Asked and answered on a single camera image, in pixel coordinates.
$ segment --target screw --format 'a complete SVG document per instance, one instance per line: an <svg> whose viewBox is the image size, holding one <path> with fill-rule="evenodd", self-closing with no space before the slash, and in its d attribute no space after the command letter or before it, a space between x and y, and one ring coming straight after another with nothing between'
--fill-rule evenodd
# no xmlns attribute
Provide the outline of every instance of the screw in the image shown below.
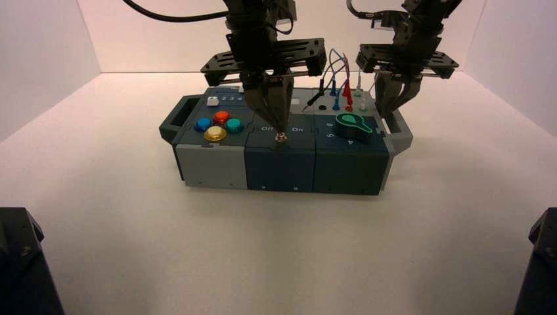
<svg viewBox="0 0 557 315"><path fill-rule="evenodd" d="M21 250L21 257L28 256L31 252L32 252L31 247L25 246L25 247L23 247L23 249Z"/></svg>

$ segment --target white button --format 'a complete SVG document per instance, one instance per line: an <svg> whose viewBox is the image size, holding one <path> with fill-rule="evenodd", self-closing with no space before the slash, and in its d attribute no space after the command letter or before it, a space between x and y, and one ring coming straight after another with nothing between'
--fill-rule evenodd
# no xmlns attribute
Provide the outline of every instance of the white button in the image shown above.
<svg viewBox="0 0 557 315"><path fill-rule="evenodd" d="M207 98L207 106L219 106L219 98L216 96L209 96Z"/></svg>

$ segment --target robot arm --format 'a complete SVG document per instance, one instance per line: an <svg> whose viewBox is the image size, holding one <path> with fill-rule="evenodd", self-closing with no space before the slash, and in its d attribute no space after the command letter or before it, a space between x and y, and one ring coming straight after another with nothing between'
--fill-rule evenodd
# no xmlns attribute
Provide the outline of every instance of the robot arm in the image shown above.
<svg viewBox="0 0 557 315"><path fill-rule="evenodd" d="M216 54L201 72L211 86L241 82L248 107L277 130L277 141L286 140L294 77L321 75L326 64L323 38L277 40L277 33L288 35L294 27L294 0L224 0L228 11L182 18L155 14L132 0L124 2L144 15L165 22L226 17L231 31L226 38L231 50ZM277 22L284 19L290 21L287 31L277 28ZM305 66L307 71L291 70L300 66ZM234 74L239 74L239 79L226 79Z"/></svg>
<svg viewBox="0 0 557 315"><path fill-rule="evenodd" d="M449 79L458 64L436 49L441 42L443 19L448 18L462 0L405 0L402 11L360 12L346 0L356 17L379 22L395 31L393 44L363 44L358 66L376 73L376 106L388 117L420 92L424 76Z"/></svg>

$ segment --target gray panel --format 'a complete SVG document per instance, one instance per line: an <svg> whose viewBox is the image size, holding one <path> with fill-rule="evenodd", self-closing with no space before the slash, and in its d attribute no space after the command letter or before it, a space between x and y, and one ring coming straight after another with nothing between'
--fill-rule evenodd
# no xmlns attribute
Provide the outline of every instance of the gray panel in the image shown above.
<svg viewBox="0 0 557 315"><path fill-rule="evenodd" d="M248 189L243 146L179 144L176 153L186 185Z"/></svg>

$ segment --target green knob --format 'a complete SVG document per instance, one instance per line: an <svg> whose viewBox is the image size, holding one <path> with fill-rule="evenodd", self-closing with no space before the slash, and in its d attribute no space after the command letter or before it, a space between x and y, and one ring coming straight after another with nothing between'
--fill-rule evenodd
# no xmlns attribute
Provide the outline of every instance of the green knob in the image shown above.
<svg viewBox="0 0 557 315"><path fill-rule="evenodd" d="M337 115L333 130L341 137L357 139L365 143L369 143L373 135L373 129L366 125L364 118L353 113Z"/></svg>

